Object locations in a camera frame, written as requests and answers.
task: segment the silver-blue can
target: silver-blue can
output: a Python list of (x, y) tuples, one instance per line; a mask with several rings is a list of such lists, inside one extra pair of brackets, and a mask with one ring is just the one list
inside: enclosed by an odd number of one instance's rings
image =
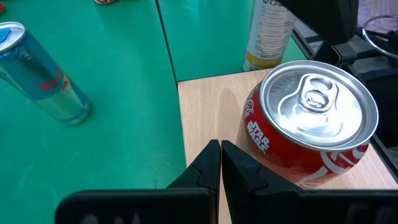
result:
[(77, 124), (90, 101), (18, 22), (0, 23), (0, 78), (63, 124)]

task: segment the green surface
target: green surface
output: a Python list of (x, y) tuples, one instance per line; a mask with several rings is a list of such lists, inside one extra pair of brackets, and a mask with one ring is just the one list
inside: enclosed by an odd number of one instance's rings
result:
[[(178, 81), (243, 71), (252, 0), (159, 0)], [(291, 39), (282, 63), (306, 60)]]
[(92, 100), (65, 127), (0, 80), (2, 223), (53, 223), (81, 189), (161, 188), (185, 168), (178, 95), (154, 0), (4, 2)]

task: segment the wooden table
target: wooden table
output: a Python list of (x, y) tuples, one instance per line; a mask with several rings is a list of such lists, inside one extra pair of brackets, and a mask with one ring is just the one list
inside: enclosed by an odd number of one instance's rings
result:
[[(203, 78), (178, 83), (185, 156), (190, 164), (210, 139), (230, 140), (247, 151), (241, 113), (246, 97), (268, 70)], [(347, 173), (323, 189), (396, 189), (397, 183), (372, 146)], [(223, 184), (220, 186), (220, 223), (231, 223)]]

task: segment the coca-cola can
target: coca-cola can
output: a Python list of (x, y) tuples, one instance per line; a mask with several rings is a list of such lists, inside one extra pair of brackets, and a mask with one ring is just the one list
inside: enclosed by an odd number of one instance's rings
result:
[(115, 0), (94, 0), (94, 2), (97, 2), (98, 4), (108, 4), (108, 3), (112, 3)]
[(4, 7), (4, 4), (0, 2), (0, 13), (4, 12), (6, 10), (6, 7)]
[(341, 175), (364, 156), (379, 115), (365, 86), (315, 61), (271, 70), (250, 92), (243, 127), (254, 157), (304, 189)]

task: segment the soda can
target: soda can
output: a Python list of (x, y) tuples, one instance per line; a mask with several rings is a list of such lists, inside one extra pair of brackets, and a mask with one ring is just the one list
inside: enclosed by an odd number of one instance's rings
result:
[(98, 4), (108, 4), (108, 3), (112, 3), (115, 0), (94, 0), (94, 2), (97, 2)]
[(280, 64), (296, 17), (278, 0), (253, 0), (253, 13), (243, 70), (273, 68)]
[(0, 23), (0, 78), (63, 124), (90, 112), (86, 95), (18, 22)]
[(4, 4), (0, 2), (0, 13), (4, 12), (6, 10), (6, 7), (4, 7)]
[(259, 162), (313, 189), (359, 162), (378, 119), (372, 95), (355, 77), (329, 64), (295, 61), (254, 87), (242, 126)]

